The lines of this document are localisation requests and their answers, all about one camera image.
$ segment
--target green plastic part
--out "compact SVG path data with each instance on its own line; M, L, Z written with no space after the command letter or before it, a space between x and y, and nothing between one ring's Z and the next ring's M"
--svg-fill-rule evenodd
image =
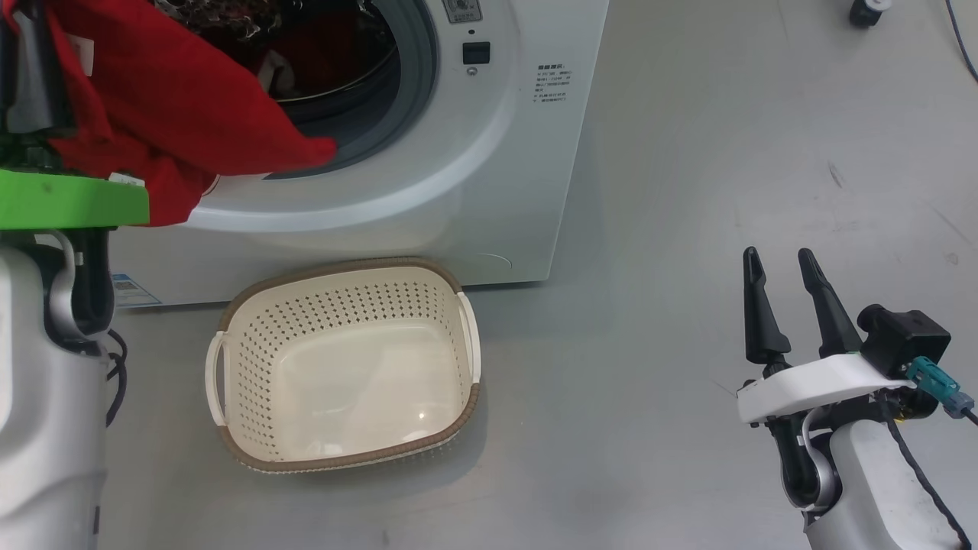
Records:
M148 223L150 197L138 185L0 169L0 230Z

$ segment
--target laundry basket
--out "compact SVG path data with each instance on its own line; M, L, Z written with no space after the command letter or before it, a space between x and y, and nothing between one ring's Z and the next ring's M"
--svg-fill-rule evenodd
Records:
M231 302L219 328L205 365L210 413L235 458L262 472L425 451L458 433L479 395L471 306L426 260L355 261L265 281Z

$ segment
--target basket handle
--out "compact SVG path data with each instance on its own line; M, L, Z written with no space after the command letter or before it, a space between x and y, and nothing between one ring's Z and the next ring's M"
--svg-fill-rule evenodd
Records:
M462 330L468 344L468 368L471 370L472 383L476 384L482 378L482 347L479 344L479 328L475 324L475 313L466 293L459 292L459 310L462 313Z
M207 359L203 366L203 387L207 392L207 406L210 407L210 416L214 419L214 424L227 426L224 420L224 407L217 396L217 353L224 351L224 361L222 366L228 361L228 342L224 331L217 331L210 346L207 348Z

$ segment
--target label sticker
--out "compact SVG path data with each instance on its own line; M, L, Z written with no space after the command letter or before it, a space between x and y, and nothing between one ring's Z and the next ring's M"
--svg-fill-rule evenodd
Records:
M109 181L124 183L126 185L135 185L136 187L146 187L146 180L142 180L128 174L120 174L118 172L109 174Z
M567 86L574 71L563 63L538 65L536 82L533 83L533 103L558 103L567 101Z
M162 303L155 296L146 292L128 275L112 273L112 286L115 288L115 305L117 307L139 307Z
M482 21L479 0L441 0L448 12L449 23L472 23Z

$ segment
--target basket rim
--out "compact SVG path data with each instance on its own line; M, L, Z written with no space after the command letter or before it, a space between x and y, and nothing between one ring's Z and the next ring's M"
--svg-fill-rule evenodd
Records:
M273 277L271 279L266 279L265 281L251 285L238 294L233 300L231 300L230 303L228 303L228 306L225 308L223 315L221 315L221 320L218 323L218 331L225 333L228 332L231 327L231 322L238 310L241 309L241 307L245 305L248 300L254 298L256 295L264 291L291 283L315 279L317 277L338 275L340 273L350 273L353 271L366 271L394 267L418 267L421 269L426 269L444 279L445 282L447 282L452 288L452 292L457 294L463 291L462 285L459 284L458 279L456 279L450 271L441 265L422 257L401 256L344 261L341 263L314 267L311 269L290 273L288 275L282 275L280 277ZM224 440L225 445L235 456L235 459L253 470L273 474L334 470L338 468L348 468L364 464L383 462L385 460L397 458L398 456L412 454L426 448L435 447L446 442L448 439L454 437L459 430L462 429L462 426L468 422L468 419L475 411L475 404L478 401L478 397L479 382L475 382L471 385L468 394L468 401L466 402L466 406L463 408L462 413L459 415L459 418L437 434L427 435L420 439L415 439L414 441L400 443L373 451L332 458L280 462L261 460L241 449L241 447L235 441L234 436L231 434L231 429L229 426L219 426L218 432L221 435L221 439Z
M251 285L250 287L241 291L240 294L235 296L235 298L228 303L228 306L224 309L224 313L221 315L221 320L218 323L217 330L227 332L231 327L231 321L234 319L235 314L238 313L238 310L241 309L241 307L245 305L249 299L254 298L255 295L258 295L264 291L289 285L291 283L315 279L317 277L338 275L340 273L350 273L352 271L367 271L370 269L384 269L391 267L419 267L421 269L427 269L428 271L431 271L444 279L449 286L452 287L452 292L457 294L462 291L462 285L459 284L458 279L456 279L451 272L437 263L422 257L402 256L344 261L341 263L314 267L312 269L306 269L304 271L298 271L288 275L273 277L271 279L266 279L260 283Z
M238 446L238 443L231 434L231 429L229 427L219 426L217 431L221 434L221 439L224 440L224 444L228 447L231 454L235 456L235 459L238 460L238 462L241 462L245 466L259 472L269 474L288 474L311 472L316 470L335 470L339 468L350 468L354 466L375 464L377 462L391 460L399 456L413 454L430 447L436 447L454 437L475 412L475 404L478 402L479 398L479 384L479 382L472 384L471 390L468 393L468 401L466 402L466 407L462 410L462 414L459 415L459 418L455 419L455 422L441 432L427 435L407 443L401 443L390 447L346 456L281 462L261 460L246 453Z

